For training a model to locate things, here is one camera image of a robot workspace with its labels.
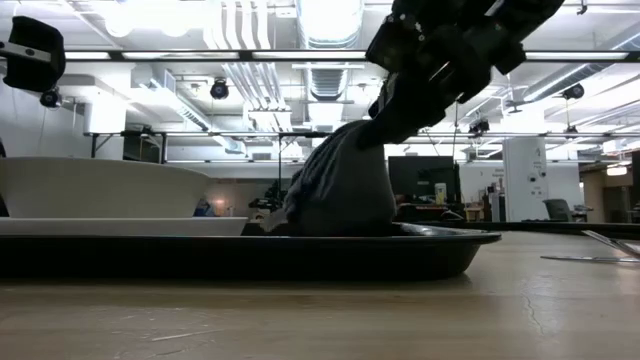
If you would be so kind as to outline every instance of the black tray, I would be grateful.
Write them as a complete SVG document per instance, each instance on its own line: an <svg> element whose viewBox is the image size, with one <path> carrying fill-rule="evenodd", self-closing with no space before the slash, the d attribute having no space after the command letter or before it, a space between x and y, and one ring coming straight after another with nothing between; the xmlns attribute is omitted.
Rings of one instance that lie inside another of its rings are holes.
<svg viewBox="0 0 640 360"><path fill-rule="evenodd" d="M0 236L0 277L424 280L464 272L500 234L395 224L384 237Z"/></svg>

